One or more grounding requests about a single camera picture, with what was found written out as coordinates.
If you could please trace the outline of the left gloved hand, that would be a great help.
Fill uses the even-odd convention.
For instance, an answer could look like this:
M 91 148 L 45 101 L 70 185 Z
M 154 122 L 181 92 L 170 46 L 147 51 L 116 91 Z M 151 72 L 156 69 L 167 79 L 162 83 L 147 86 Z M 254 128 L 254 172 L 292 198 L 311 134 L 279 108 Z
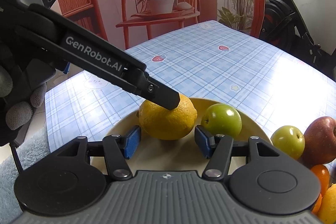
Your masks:
M 56 70 L 38 59 L 21 67 L 11 51 L 1 48 L 1 146 L 13 141 L 45 100 L 47 81 Z

